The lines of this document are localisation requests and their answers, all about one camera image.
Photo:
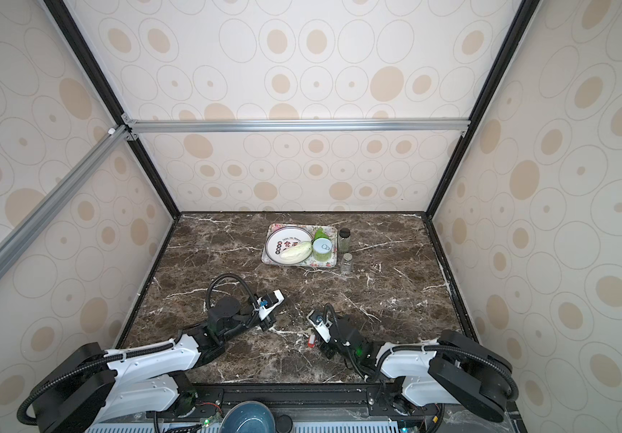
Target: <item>white plate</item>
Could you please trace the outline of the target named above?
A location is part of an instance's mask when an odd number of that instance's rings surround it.
[[[279,264],[297,264],[306,260],[312,253],[309,249],[309,254],[299,261],[285,262],[280,258],[280,253],[285,249],[295,247],[302,242],[311,242],[311,235],[308,231],[300,229],[298,227],[283,227],[270,235],[265,242],[265,252],[273,262]]]

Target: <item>plate rim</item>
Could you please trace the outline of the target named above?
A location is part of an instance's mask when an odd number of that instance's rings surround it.
[[[278,262],[277,260],[275,260],[275,258],[274,258],[273,256],[271,256],[271,255],[268,253],[268,247],[267,247],[267,245],[268,245],[268,242],[270,241],[270,238],[272,238],[272,237],[273,237],[273,235],[274,235],[275,233],[277,233],[278,231],[281,231],[281,230],[286,230],[286,229],[297,229],[297,230],[301,230],[301,231],[303,231],[304,233],[306,233],[306,234],[309,236],[309,238],[311,238],[311,242],[313,242],[313,236],[311,236],[311,234],[308,232],[308,230],[306,230],[306,229],[302,229],[302,228],[301,228],[301,227],[299,227],[299,226],[289,225],[289,226],[281,227],[281,228],[279,228],[279,229],[277,229],[277,230],[273,231],[272,233],[270,233],[270,234],[268,235],[268,237],[265,239],[265,246],[264,246],[264,247],[265,247],[265,254],[267,254],[267,256],[268,256],[268,257],[270,257],[270,260],[272,260],[273,262],[275,262],[275,263],[277,263],[277,264],[281,264],[282,266],[294,266],[295,264],[299,264],[299,263],[301,263],[301,262],[303,262],[303,261],[306,261],[306,260],[308,259],[308,257],[310,257],[310,256],[311,256],[311,254],[313,254],[313,247],[311,247],[311,253],[310,253],[309,255],[307,255],[307,256],[306,256],[306,258],[304,258],[303,260],[298,261],[298,262],[296,262],[296,263],[280,263],[280,262]]]

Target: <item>blue bowl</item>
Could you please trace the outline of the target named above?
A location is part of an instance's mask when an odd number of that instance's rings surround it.
[[[224,417],[220,433],[275,433],[275,419],[264,404],[245,401]]]

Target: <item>black round knob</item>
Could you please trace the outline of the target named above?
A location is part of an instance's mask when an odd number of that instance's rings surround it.
[[[277,433],[289,433],[293,426],[294,422],[289,415],[280,415],[275,420],[275,430]]]

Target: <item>red wire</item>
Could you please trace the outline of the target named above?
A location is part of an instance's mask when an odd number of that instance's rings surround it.
[[[222,415],[222,409],[220,408],[220,406],[217,406],[215,403],[209,403],[209,402],[198,403],[197,406],[202,406],[203,404],[209,404],[210,406],[215,406],[217,408],[217,410],[220,411],[220,415]]]

